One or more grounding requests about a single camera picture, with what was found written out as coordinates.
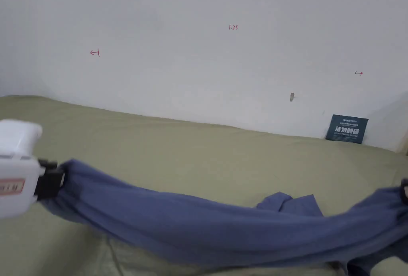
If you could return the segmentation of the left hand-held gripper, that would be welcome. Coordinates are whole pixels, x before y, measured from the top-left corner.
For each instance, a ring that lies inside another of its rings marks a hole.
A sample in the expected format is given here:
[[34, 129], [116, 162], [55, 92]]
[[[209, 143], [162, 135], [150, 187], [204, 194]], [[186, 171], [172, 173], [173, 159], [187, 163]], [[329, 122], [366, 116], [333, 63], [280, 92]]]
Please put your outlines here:
[[64, 185], [65, 167], [38, 159], [33, 150], [42, 136], [36, 123], [0, 121], [0, 217], [25, 213], [37, 201], [57, 196]]

